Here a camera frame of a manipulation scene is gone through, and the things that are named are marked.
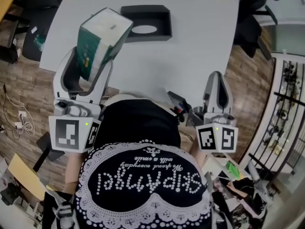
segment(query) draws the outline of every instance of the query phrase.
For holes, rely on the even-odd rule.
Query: black chair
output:
[[[24,194],[21,192],[21,186],[18,187],[11,182],[8,184],[8,187],[5,190],[0,192],[0,194],[1,200],[7,206],[12,205],[18,197],[21,197],[23,200],[28,202]]]
[[[22,7],[23,12],[20,17],[6,14],[4,19],[14,21],[10,34],[8,47],[11,46],[16,34],[26,33],[22,55],[28,59],[40,61],[41,51],[35,45],[34,40],[37,35],[46,37],[62,0],[15,0],[14,4]]]
[[[260,49],[267,60],[271,54],[261,39],[262,28],[253,15],[271,16],[277,25],[277,19],[270,8],[265,5],[267,0],[240,0],[234,45],[239,45],[245,53],[253,58],[256,49]],[[266,11],[257,11],[265,5]]]

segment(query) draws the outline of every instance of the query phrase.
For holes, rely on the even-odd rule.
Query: person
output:
[[[65,201],[74,195],[73,208],[62,211],[66,202],[59,206],[46,193],[42,228],[70,228],[62,224],[65,213],[81,229],[212,228],[205,154],[197,140],[190,154],[180,149],[175,114],[127,94],[105,105],[94,149],[69,154],[58,194]]]
[[[254,188],[255,185],[253,181],[249,178],[244,178],[234,182],[230,181],[228,182],[227,187],[235,196],[237,196],[241,205],[245,209],[249,217],[250,228],[262,228],[267,215],[266,202]]]

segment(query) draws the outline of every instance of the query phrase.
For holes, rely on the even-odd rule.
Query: metal railing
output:
[[[301,70],[301,72],[299,72],[299,74],[302,74],[301,79],[297,78],[298,70]],[[295,120],[299,106],[305,107],[305,103],[300,101],[303,89],[303,78],[304,64],[300,65],[300,68],[298,69],[297,63],[292,65],[291,62],[283,62],[281,84],[278,90],[279,92],[274,92],[274,95],[277,96],[277,100],[276,105],[274,106],[273,114],[257,149],[253,154],[249,153],[249,157],[255,162],[255,166],[259,169],[261,179],[266,179],[268,177],[268,180],[270,180],[268,186],[274,182],[286,163],[294,168],[298,159],[300,158],[301,153],[305,149],[305,109],[303,111],[303,117],[300,121],[300,124],[297,127],[298,129],[296,131],[295,137],[290,137],[292,129],[296,128]],[[284,133],[286,133],[286,138],[284,138],[284,143],[282,144],[280,150],[277,150],[277,157],[273,161],[273,159],[270,159],[270,157],[272,154],[275,154],[275,149],[279,148],[278,144],[280,142],[280,138],[283,140]],[[285,156],[279,168],[276,171],[272,171],[282,151],[286,147],[287,142],[289,142],[288,138],[289,140],[293,139],[291,147],[289,148],[287,155]]]

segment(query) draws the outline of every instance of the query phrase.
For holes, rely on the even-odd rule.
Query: black cable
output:
[[[179,131],[180,133],[182,133],[183,135],[187,136],[187,137],[191,140],[191,142],[194,142],[194,139],[193,139],[190,135],[188,135],[187,133],[183,132],[182,130],[179,130],[179,129],[178,129],[178,131]]]
[[[19,138],[20,138],[20,135],[18,134],[18,139],[16,139],[15,137],[14,137],[14,132],[12,131],[12,130],[10,130],[10,129],[4,129],[4,131],[6,132],[6,134],[8,135],[8,132],[7,131],[11,131],[11,133],[12,133],[12,135],[13,135],[13,138],[14,138],[14,140],[16,140],[16,141],[18,141],[19,140]]]
[[[3,114],[4,114],[4,118],[5,118],[6,122],[9,123],[9,125],[10,125],[13,129],[17,130],[17,128],[14,127],[14,126],[12,126],[12,125],[10,124],[10,122],[9,122],[9,121],[7,120],[7,118],[6,118],[5,111],[4,111],[4,106],[5,106],[5,103],[6,103],[6,87],[5,87],[5,83],[4,83],[4,82],[0,82],[0,83],[3,84],[3,92],[4,92],[4,103],[3,103]],[[17,133],[17,134],[18,134],[18,139],[16,139],[16,138],[14,137],[14,132],[13,132],[12,130],[10,130],[10,129],[3,129],[3,130],[6,132],[7,135],[8,135],[8,132],[7,132],[7,131],[11,131],[14,140],[19,140],[20,135],[19,135],[18,133]]]
[[[7,121],[7,123],[9,123],[9,125],[10,125],[12,128],[14,128],[14,129],[17,130],[16,127],[14,127],[14,126],[12,126],[12,125],[10,124],[10,122],[7,120],[7,118],[6,118],[6,116],[5,116],[4,105],[5,105],[5,103],[6,103],[6,92],[4,92],[4,94],[5,94],[5,96],[4,96],[4,104],[3,104],[3,114],[4,114],[4,118],[5,118],[5,120]]]

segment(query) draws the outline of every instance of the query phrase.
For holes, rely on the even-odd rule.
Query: power strip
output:
[[[15,122],[16,129],[22,129],[22,123],[21,122]]]
[[[23,118],[26,118],[27,117],[27,112],[25,111],[18,111],[18,115],[22,115]]]

